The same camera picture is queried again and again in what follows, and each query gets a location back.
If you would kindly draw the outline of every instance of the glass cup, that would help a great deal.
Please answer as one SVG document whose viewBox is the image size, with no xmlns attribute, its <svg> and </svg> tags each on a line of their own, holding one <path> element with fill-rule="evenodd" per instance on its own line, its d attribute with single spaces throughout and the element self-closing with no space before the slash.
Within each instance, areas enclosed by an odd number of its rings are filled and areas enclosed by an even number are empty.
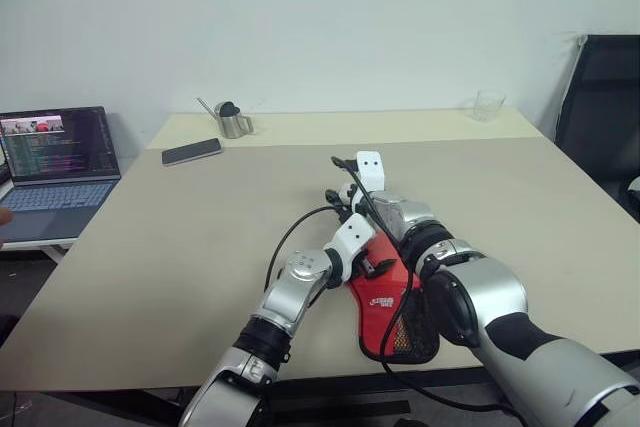
<svg viewBox="0 0 640 427">
<path fill-rule="evenodd" d="M 480 90 L 473 106 L 473 118 L 478 122 L 489 122 L 495 119 L 504 104 L 504 94 L 492 90 Z"/>
</svg>

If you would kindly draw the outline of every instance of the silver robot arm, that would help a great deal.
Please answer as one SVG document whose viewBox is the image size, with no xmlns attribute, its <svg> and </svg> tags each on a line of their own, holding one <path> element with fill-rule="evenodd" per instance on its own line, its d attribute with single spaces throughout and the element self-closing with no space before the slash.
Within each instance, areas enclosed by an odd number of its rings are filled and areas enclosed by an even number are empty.
<svg viewBox="0 0 640 427">
<path fill-rule="evenodd" d="M 261 425 L 261 394 L 288 360 L 290 341 L 309 302 L 322 289 L 349 279 L 354 257 L 374 235 L 367 220 L 354 214 L 323 250 L 290 256 L 238 340 L 187 406 L 180 427 Z"/>
<path fill-rule="evenodd" d="M 370 169 L 373 154 L 359 152 L 355 164 L 366 161 Z M 359 171 L 367 190 L 384 189 L 377 159 L 378 172 Z M 383 190 L 370 195 L 405 265 L 419 276 L 440 334 L 471 350 L 529 427 L 640 425 L 640 383 L 583 345 L 533 324 L 525 289 L 508 267 L 454 238 L 428 205 Z M 367 210 L 353 186 L 340 197 L 354 212 Z"/>
</svg>

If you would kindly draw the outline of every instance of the laptop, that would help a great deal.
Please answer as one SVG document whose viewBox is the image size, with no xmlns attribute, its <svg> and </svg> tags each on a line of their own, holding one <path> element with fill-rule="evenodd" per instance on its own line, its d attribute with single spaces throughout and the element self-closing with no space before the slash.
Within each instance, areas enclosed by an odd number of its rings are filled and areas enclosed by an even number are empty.
<svg viewBox="0 0 640 427">
<path fill-rule="evenodd" d="M 0 133 L 14 185 L 0 239 L 78 237 L 120 180 L 104 108 L 2 113 Z"/>
</svg>

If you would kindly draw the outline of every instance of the laptop keyboard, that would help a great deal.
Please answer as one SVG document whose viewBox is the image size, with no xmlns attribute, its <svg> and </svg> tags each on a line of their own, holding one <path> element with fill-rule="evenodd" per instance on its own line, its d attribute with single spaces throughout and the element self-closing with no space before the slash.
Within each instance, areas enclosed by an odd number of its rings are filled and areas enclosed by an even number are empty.
<svg viewBox="0 0 640 427">
<path fill-rule="evenodd" d="M 9 192 L 0 205 L 14 212 L 30 210 L 77 209 L 96 207 L 107 195 L 113 182 L 19 188 Z"/>
</svg>

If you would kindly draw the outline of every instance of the smartphone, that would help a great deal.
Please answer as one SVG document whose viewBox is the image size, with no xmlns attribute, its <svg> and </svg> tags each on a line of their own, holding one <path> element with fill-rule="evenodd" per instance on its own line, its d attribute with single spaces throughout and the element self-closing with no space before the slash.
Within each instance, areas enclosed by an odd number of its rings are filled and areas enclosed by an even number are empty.
<svg viewBox="0 0 640 427">
<path fill-rule="evenodd" d="M 194 159 L 201 159 L 222 152 L 222 146 L 218 139 L 203 140 L 195 144 L 183 145 L 175 149 L 162 151 L 162 164 L 175 165 Z"/>
</svg>

